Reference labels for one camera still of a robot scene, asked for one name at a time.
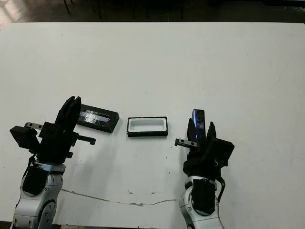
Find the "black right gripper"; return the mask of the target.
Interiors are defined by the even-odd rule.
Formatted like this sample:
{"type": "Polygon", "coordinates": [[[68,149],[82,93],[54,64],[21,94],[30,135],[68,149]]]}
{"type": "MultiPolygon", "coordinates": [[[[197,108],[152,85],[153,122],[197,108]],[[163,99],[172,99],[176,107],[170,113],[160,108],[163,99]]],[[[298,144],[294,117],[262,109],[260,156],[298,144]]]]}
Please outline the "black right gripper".
{"type": "Polygon", "coordinates": [[[183,172],[188,176],[217,178],[221,168],[228,166],[229,142],[216,138],[213,122],[210,122],[205,138],[197,140],[197,129],[190,118],[187,127],[188,140],[177,138],[176,146],[190,149],[187,160],[183,163],[183,172]]]}

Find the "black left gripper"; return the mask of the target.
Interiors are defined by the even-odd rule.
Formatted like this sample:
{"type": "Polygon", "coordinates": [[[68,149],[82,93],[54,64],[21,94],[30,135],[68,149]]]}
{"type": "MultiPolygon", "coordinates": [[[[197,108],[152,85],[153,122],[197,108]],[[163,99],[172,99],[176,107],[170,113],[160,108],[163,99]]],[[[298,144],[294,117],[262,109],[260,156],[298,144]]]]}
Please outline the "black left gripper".
{"type": "Polygon", "coordinates": [[[46,164],[63,164],[66,158],[72,158],[70,151],[76,142],[84,141],[94,145],[96,139],[74,132],[81,112],[81,98],[71,96],[63,104],[56,117],[56,124],[45,122],[43,125],[27,122],[25,128],[39,130],[37,159],[46,164]]]}

